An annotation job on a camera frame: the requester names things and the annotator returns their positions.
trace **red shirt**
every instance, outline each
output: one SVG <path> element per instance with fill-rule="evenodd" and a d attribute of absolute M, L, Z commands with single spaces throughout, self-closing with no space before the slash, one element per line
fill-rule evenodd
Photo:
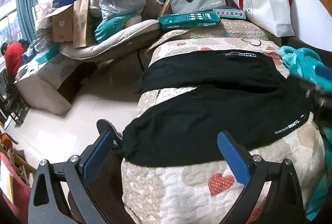
<path fill-rule="evenodd" d="M 23 46 L 20 43 L 11 43 L 5 52 L 5 61 L 7 66 L 7 75 L 16 76 L 19 67 L 22 66 L 21 55 L 24 53 Z"/>

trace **table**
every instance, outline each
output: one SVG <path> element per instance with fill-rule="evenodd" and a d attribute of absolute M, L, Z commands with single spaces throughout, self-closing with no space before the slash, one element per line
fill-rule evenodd
<path fill-rule="evenodd" d="M 31 107 L 64 115 L 70 110 L 71 104 L 57 89 L 79 64 L 79 61 L 60 53 L 41 65 L 33 59 L 19 69 L 15 85 Z"/>

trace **white comforter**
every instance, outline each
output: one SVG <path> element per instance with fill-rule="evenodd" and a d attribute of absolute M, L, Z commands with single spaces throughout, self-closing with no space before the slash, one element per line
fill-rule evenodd
<path fill-rule="evenodd" d="M 271 56 L 280 73 L 285 77 L 289 74 L 276 53 L 278 46 L 272 41 L 264 40 L 268 37 L 262 29 L 244 21 L 227 23 L 233 33 L 229 34 L 224 28 L 220 31 L 231 37 L 220 37 L 220 32 L 216 37 L 205 28 L 167 33 L 167 36 L 154 45 L 157 48 L 151 63 L 167 56 L 192 51 L 243 49 Z M 177 40 L 163 43 L 172 34 L 180 36 L 177 36 Z M 193 89 L 170 88 L 146 92 L 139 101 L 136 117 L 153 105 Z M 298 174 L 305 205 L 318 183 L 318 175 L 325 170 L 323 140 L 313 122 L 312 114 L 299 129 L 250 153 L 259 154 L 266 161 L 281 162 L 285 158 L 291 159 Z M 122 184 L 126 211 L 136 223 L 144 224 L 217 224 L 225 217 L 243 189 L 225 161 L 171 168 L 139 167 L 123 161 Z M 270 183 L 265 183 L 247 223 L 258 218 L 269 186 Z"/>

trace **tiled floor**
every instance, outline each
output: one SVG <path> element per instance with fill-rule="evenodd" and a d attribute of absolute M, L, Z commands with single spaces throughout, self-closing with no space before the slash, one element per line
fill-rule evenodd
<path fill-rule="evenodd" d="M 143 54 L 141 57 L 147 65 L 147 58 Z M 136 54 L 132 54 L 85 85 L 65 116 L 30 109 L 21 126 L 12 121 L 6 129 L 19 142 L 14 149 L 24 153 L 28 163 L 37 168 L 42 159 L 57 163 L 80 155 L 97 139 L 98 119 L 109 120 L 122 132 L 134 116 L 140 96 L 132 91 L 141 74 Z"/>

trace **chair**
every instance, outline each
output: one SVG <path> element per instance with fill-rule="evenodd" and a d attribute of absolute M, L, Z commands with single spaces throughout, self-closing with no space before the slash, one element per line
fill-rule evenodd
<path fill-rule="evenodd" d="M 2 105 L 3 113 L 15 121 L 16 124 L 21 125 L 24 122 L 24 118 L 26 116 L 26 109 L 29 108 L 29 105 L 21 96 L 20 92 L 9 80 L 7 76 L 7 68 L 3 71 L 3 77 L 6 84 L 6 92 L 7 92 L 7 100 Z"/>

